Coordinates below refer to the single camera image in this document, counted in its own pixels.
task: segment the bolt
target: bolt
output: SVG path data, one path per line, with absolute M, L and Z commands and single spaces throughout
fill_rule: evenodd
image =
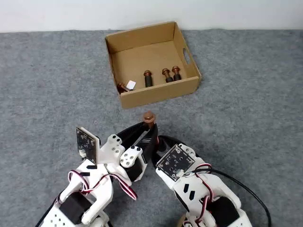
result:
M 118 83 L 118 87 L 122 88 L 124 91 L 131 91 L 130 89 L 125 87 L 125 85 L 123 83 Z
M 167 68 L 162 69 L 162 74 L 163 74 L 166 78 L 170 77 L 170 75 L 169 75 L 169 69 L 167 69 Z
M 156 115 L 153 114 L 152 111 L 147 111 L 143 115 L 143 121 L 148 124 L 148 127 L 151 129 L 156 120 Z
M 181 76 L 179 74 L 180 68 L 178 66 L 175 65 L 174 67 L 172 67 L 171 71 L 175 73 L 175 75 L 174 75 L 174 80 L 175 81 L 176 80 L 181 80 Z
M 172 82 L 173 81 L 173 79 L 172 79 L 172 77 L 170 77 L 170 75 L 169 75 L 169 69 L 167 69 L 167 68 L 164 68 L 164 69 L 162 69 L 162 74 L 165 76 L 165 81 L 166 81 L 166 83 L 169 83 L 169 82 Z
M 144 73 L 144 80 L 145 80 L 145 87 L 151 87 L 152 86 L 152 72 L 149 70 L 146 70 Z

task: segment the white robotic arm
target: white robotic arm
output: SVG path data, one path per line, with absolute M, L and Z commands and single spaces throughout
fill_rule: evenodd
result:
M 112 180 L 136 200 L 130 188 L 142 178 L 155 150 L 156 124 L 138 123 L 108 137 L 101 147 L 100 140 L 84 128 L 77 128 L 78 151 L 84 159 L 68 173 L 69 185 L 59 194 L 36 227 L 107 227 L 109 218 L 103 209 L 112 201 Z M 95 201 L 86 198 L 92 195 Z
M 183 225 L 251 227 L 246 213 L 241 210 L 240 199 L 219 177 L 209 173 L 190 173 L 210 167 L 184 144 L 173 146 L 156 165 L 156 173 L 187 210 Z

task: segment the open cardboard box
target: open cardboard box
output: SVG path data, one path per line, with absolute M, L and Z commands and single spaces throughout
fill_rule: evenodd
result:
M 176 22 L 110 34 L 105 40 L 115 83 L 136 82 L 133 91 L 119 94 L 123 108 L 186 95 L 197 89 L 202 76 Z M 171 71 L 175 65 L 180 68 L 182 80 L 166 83 L 162 69 Z M 152 73 L 152 87 L 145 87 L 146 70 Z

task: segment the carpet floor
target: carpet floor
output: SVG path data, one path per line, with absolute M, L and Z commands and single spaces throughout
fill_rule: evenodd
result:
M 106 138 L 157 115 L 160 134 L 177 137 L 205 161 L 249 186 L 273 226 L 303 223 L 303 31 L 183 31 L 205 76 L 193 94 L 123 110 L 104 37 L 112 31 L 0 34 L 1 226 L 34 226 L 67 186 L 81 159 L 75 128 Z M 233 182 L 253 226 L 264 210 Z M 115 227 L 173 227 L 185 209 L 149 165 L 117 184 L 105 212 Z

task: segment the red white black cable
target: red white black cable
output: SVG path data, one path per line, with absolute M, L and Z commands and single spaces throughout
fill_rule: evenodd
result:
M 121 179 L 121 177 L 119 177 L 118 175 L 116 174 L 105 174 L 103 175 L 100 180 L 95 184 L 94 187 L 92 188 L 89 188 L 89 184 L 88 182 L 85 180 L 85 178 L 80 174 L 78 173 L 77 171 L 75 170 L 71 170 L 69 173 L 68 173 L 68 180 L 71 181 L 71 176 L 75 174 L 76 176 L 79 177 L 80 181 L 83 183 L 83 187 L 82 187 L 82 190 L 81 192 L 84 193 L 84 194 L 88 194 L 90 192 L 92 192 L 93 190 L 95 190 L 99 185 L 100 185 L 100 182 L 107 176 L 112 176 L 114 177 L 115 179 L 117 179 L 119 181 L 119 184 L 120 184 L 120 187 L 122 188 L 122 190 L 129 196 L 131 197 L 133 200 L 137 200 L 137 194 L 136 192 L 130 187 L 127 185 L 127 183 Z
M 209 163 L 203 163 L 203 164 L 200 164 L 200 165 L 198 165 L 197 167 L 196 167 L 196 169 L 195 170 L 197 170 L 197 169 L 199 169 L 199 168 L 201 168 L 201 167 L 208 167 L 208 168 L 212 168 L 212 165 L 211 164 L 209 164 Z M 202 181 L 202 183 L 203 183 L 203 185 L 209 190 L 209 196 L 207 195 L 207 196 L 205 196 L 204 197 L 204 201 L 203 201 L 203 203 L 202 203 L 202 210 L 201 210 L 201 214 L 200 214 L 200 216 L 196 219 L 196 223 L 198 224 L 198 223 L 200 223 L 201 222 L 201 218 L 202 218 L 202 216 L 204 215 L 204 212 L 206 211 L 206 206 L 207 206 L 207 203 L 210 201 L 213 201 L 213 198 L 214 198 L 214 192 L 213 192 L 213 190 L 211 189 L 211 187 L 201 178 L 201 176 L 199 175 L 199 174 L 197 174 L 197 173 L 195 173 L 195 175 L 196 175 L 196 177 L 198 177 L 198 178 L 200 178 L 201 179 L 201 181 Z

